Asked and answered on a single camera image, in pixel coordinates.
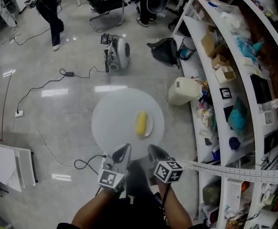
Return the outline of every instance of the white cable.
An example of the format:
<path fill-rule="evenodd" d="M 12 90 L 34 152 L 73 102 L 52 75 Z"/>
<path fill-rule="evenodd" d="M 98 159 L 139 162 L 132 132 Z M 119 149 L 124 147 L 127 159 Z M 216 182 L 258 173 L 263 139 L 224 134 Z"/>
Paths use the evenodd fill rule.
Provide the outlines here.
<path fill-rule="evenodd" d="M 64 164 L 62 164 L 61 162 L 59 162 L 59 161 L 54 157 L 54 155 L 53 155 L 53 154 L 51 153 L 51 151 L 49 150 L 48 146 L 45 144 L 45 142 L 44 142 L 44 140 L 43 140 L 43 137 L 42 137 L 41 133 L 39 132 L 39 130 L 38 130 L 38 128 L 37 128 L 35 122 L 34 122 L 33 119 L 31 118 L 31 116 L 29 115 L 29 113 L 27 113 L 27 112 L 25 112 L 25 111 L 23 111 L 23 112 L 24 112 L 25 114 L 27 114 L 28 117 L 30 118 L 30 120 L 31 120 L 31 122 L 33 123 L 33 125 L 35 126 L 35 128 L 36 128 L 36 130 L 37 130 L 37 132 L 38 132 L 38 134 L 39 134 L 39 136 L 40 136 L 40 138 L 42 139 L 43 144 L 44 144 L 45 147 L 47 148 L 47 150 L 48 150 L 48 152 L 50 153 L 50 155 L 52 156 L 52 158 L 55 159 L 55 161 L 56 161 L 58 164 L 60 164 L 61 166 L 63 166 L 63 167 L 75 169 L 75 167 L 65 166 Z M 98 157 L 99 157 L 99 156 L 97 156 L 97 157 L 95 157 L 93 160 L 91 160 L 91 161 L 89 162 L 89 165 L 90 165 L 94 160 L 96 160 Z"/>

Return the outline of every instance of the white round table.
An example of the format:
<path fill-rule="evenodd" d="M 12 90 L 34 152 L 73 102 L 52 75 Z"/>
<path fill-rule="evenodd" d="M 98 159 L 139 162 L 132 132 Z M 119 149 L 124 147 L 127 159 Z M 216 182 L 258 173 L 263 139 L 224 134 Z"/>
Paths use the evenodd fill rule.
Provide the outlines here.
<path fill-rule="evenodd" d="M 136 118 L 146 111 L 153 119 L 153 130 L 146 138 L 136 134 Z M 164 133 L 164 117 L 158 103 L 148 94 L 133 88 L 110 92 L 96 105 L 92 114 L 92 133 L 105 153 L 121 144 L 130 143 L 131 159 L 148 155 L 150 144 L 158 145 Z"/>

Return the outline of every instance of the shelving unit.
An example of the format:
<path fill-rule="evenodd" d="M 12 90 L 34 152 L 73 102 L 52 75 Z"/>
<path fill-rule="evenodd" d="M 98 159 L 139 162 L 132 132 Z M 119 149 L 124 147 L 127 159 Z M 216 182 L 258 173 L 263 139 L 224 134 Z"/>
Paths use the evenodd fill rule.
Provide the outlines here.
<path fill-rule="evenodd" d="M 243 156 L 247 155 L 249 152 L 255 150 L 255 167 L 253 166 L 253 171 L 264 170 L 264 174 L 267 174 L 270 170 L 278 169 L 278 145 L 273 148 L 267 154 L 264 154 L 264 138 L 266 135 L 272 133 L 273 131 L 278 129 L 278 110 L 274 110 L 273 114 L 275 117 L 275 122 L 272 125 L 264 125 L 264 116 L 259 112 L 259 105 L 257 104 L 253 84 L 251 81 L 251 74 L 253 73 L 252 69 L 244 65 L 244 56 L 237 45 L 237 41 L 234 35 L 230 32 L 228 27 L 224 24 L 222 19 L 220 18 L 220 14 L 217 10 L 210 6 L 207 1 L 205 0 L 197 0 L 206 13 L 210 16 L 213 20 L 214 25 L 218 28 L 221 32 L 224 40 L 227 43 L 227 46 L 232 54 L 232 62 L 231 66 L 234 68 L 234 71 L 238 73 L 237 79 L 225 83 L 219 84 L 217 78 L 215 76 L 215 70 L 212 68 L 211 61 L 212 59 L 207 56 L 205 49 L 201 43 L 201 39 L 206 34 L 207 28 L 209 26 L 208 23 L 195 20 L 187 14 L 197 14 L 197 11 L 192 11 L 194 0 L 189 0 L 188 4 L 186 5 L 184 12 L 179 20 L 172 37 L 175 39 L 177 43 L 177 48 L 180 47 L 182 43 L 182 39 L 184 36 L 178 34 L 178 28 L 182 21 L 185 22 L 194 44 L 196 46 L 197 52 L 188 60 L 188 61 L 181 61 L 181 66 L 184 72 L 185 77 L 193 78 L 193 77 L 201 77 L 202 80 L 207 80 L 213 100 L 213 107 L 214 112 L 216 115 L 217 127 L 218 127 L 218 137 L 220 146 L 220 165 L 221 167 L 228 167 L 234 161 L 239 160 Z M 259 19 L 263 22 L 263 24 L 267 27 L 271 35 L 273 36 L 274 40 L 278 46 L 278 33 L 275 31 L 274 27 L 271 25 L 268 18 L 263 14 L 262 11 L 259 10 L 258 7 L 251 0 L 243 0 L 252 10 L 253 12 L 259 17 Z M 260 77 L 264 77 L 261 71 L 257 72 Z M 272 93 L 273 99 L 274 93 L 272 90 L 271 82 L 268 81 L 270 91 Z M 222 99 L 220 94 L 220 88 L 228 87 L 231 91 L 232 98 L 230 99 Z M 229 138 L 232 136 L 236 136 L 237 138 L 242 138 L 237 136 L 237 134 L 230 129 L 229 124 L 226 122 L 224 108 L 234 105 L 237 97 L 240 97 L 243 102 L 247 103 L 248 110 L 250 110 L 250 118 L 252 119 L 252 132 L 251 136 L 247 135 L 243 137 L 241 142 L 241 147 L 239 150 L 233 151 L 229 146 Z M 206 146 L 204 142 L 204 138 L 199 135 L 199 130 L 202 128 L 202 122 L 199 118 L 196 117 L 196 108 L 198 107 L 198 101 L 191 101 L 191 110 L 193 115 L 193 123 L 196 135 L 196 146 L 197 146 L 197 156 L 198 156 L 198 163 L 205 163 L 212 159 L 211 150 L 212 146 Z M 211 169 L 218 170 L 215 166 L 210 166 Z M 205 186 L 213 183 L 214 181 L 221 179 L 221 200 L 220 200 L 220 207 L 219 207 L 219 216 L 218 221 L 216 224 L 217 229 L 224 229 L 227 225 L 227 219 L 225 219 L 224 211 L 226 210 L 227 204 L 227 183 L 228 177 L 225 176 L 224 172 L 208 172 L 208 171 L 199 171 L 199 204 L 200 206 L 203 205 L 203 196 L 202 190 Z M 250 211 L 248 214 L 248 218 L 253 217 L 256 215 L 263 206 L 260 204 L 260 197 L 262 194 L 262 182 L 255 181 L 253 184 L 253 196 L 250 206 Z M 254 226 L 252 221 L 247 221 L 245 224 L 245 228 L 249 229 L 251 226 Z"/>

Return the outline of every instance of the electrical outlet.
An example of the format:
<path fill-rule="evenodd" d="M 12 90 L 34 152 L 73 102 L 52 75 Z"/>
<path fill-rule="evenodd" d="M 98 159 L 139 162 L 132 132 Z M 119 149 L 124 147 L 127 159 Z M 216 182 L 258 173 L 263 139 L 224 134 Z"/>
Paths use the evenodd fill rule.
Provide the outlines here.
<path fill-rule="evenodd" d="M 17 111 L 15 112 L 15 117 L 22 117 L 23 116 L 23 110 L 19 110 L 19 113 Z"/>

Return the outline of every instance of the glossy floor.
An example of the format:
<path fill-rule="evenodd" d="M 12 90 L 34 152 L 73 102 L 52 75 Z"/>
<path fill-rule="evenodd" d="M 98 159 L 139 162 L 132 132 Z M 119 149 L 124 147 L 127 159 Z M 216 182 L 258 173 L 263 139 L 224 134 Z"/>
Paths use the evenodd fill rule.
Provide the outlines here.
<path fill-rule="evenodd" d="M 62 167 L 53 160 L 43 145 L 28 116 L 15 118 L 18 101 L 32 87 L 42 86 L 50 79 L 60 79 L 59 69 L 87 76 L 93 66 L 104 70 L 101 34 L 89 24 L 94 15 L 86 0 L 77 6 L 76 0 L 62 0 L 65 31 L 61 34 L 61 48 L 53 52 L 50 32 L 27 41 L 23 46 L 5 43 L 13 33 L 5 28 L 0 34 L 0 130 L 4 95 L 13 71 L 5 105 L 3 144 L 29 148 L 35 153 L 35 166 L 39 183 L 22 193 L 11 189 L 0 198 L 0 214 L 17 229 L 56 228 L 59 222 L 70 222 L 76 211 L 95 195 L 96 175 L 84 170 Z M 65 78 L 32 91 L 20 104 L 27 111 L 46 144 L 60 162 L 72 166 L 74 160 L 88 160 L 101 153 L 91 131 L 92 112 L 98 101 L 108 92 L 96 91 L 99 86 L 127 86 L 151 95 L 160 105 L 165 118 L 165 133 L 160 146 L 178 160 L 193 160 L 196 156 L 195 135 L 188 105 L 167 104 L 168 88 L 182 71 L 168 67 L 152 57 L 148 42 L 169 37 L 167 25 L 173 16 L 158 18 L 149 28 L 135 19 L 135 4 L 125 8 L 125 21 L 108 32 L 122 35 L 131 47 L 131 61 L 123 73 L 92 71 L 90 79 Z M 19 16 L 18 42 L 39 34 L 49 25 L 36 10 L 26 10 Z M 100 160 L 93 162 L 98 169 Z M 52 174 L 70 175 L 72 181 L 52 179 Z M 176 193 L 190 215 L 198 208 L 198 179 L 194 171 L 187 170 L 181 181 L 174 184 Z"/>

